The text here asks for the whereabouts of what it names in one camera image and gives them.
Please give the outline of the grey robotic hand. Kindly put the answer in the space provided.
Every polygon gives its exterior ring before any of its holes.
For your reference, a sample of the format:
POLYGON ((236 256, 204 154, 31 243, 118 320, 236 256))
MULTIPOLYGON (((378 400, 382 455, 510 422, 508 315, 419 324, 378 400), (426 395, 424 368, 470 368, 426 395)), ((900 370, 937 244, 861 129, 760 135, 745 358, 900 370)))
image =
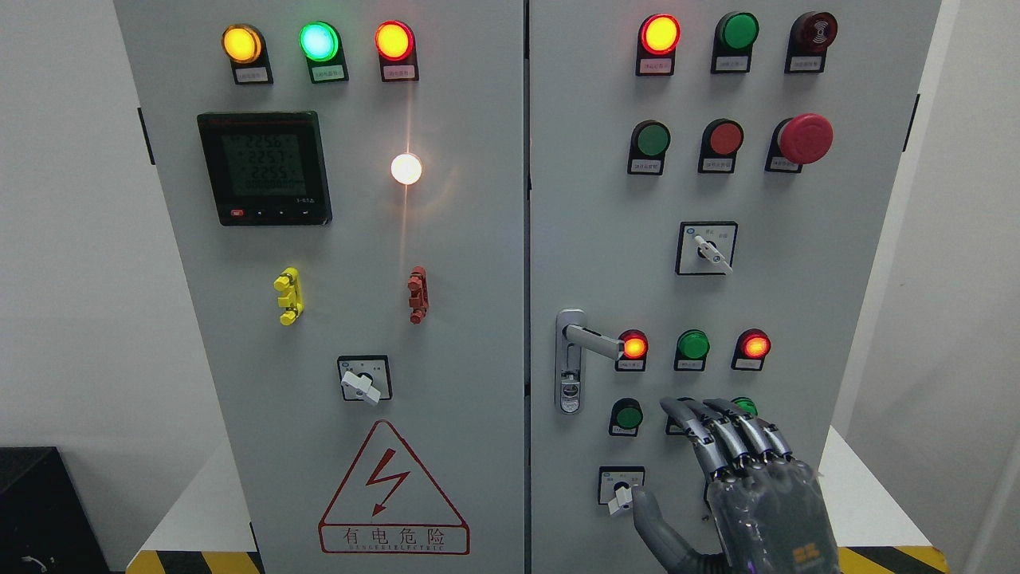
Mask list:
POLYGON ((697 552, 663 519, 655 495, 634 488, 635 530, 668 573, 842 570, 817 473, 790 453, 776 425, 723 399, 660 404, 692 443, 722 547, 697 552))

